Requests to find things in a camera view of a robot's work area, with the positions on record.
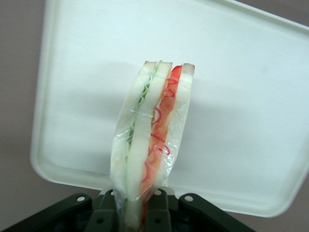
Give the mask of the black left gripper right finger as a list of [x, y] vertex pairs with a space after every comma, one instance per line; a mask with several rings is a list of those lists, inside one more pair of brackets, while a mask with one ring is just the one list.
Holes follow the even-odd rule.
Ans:
[[147, 201], [145, 232], [253, 232], [197, 194], [180, 198], [158, 189]]

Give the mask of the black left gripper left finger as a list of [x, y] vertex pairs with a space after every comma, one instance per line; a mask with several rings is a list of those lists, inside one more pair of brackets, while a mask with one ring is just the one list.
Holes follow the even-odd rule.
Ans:
[[92, 199], [73, 194], [10, 226], [5, 232], [116, 232], [118, 214], [112, 190]]

